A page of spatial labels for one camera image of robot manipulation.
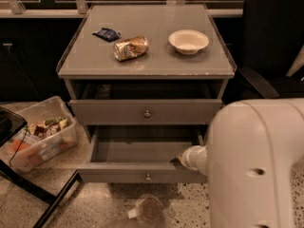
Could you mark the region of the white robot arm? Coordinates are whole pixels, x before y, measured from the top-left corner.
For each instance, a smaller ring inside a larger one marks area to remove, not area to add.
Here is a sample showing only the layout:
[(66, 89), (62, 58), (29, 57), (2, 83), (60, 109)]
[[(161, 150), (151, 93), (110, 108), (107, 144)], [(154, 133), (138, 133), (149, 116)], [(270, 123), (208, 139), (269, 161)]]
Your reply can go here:
[(292, 168), (304, 158), (304, 99), (221, 109), (177, 160), (208, 179), (211, 228), (295, 228)]

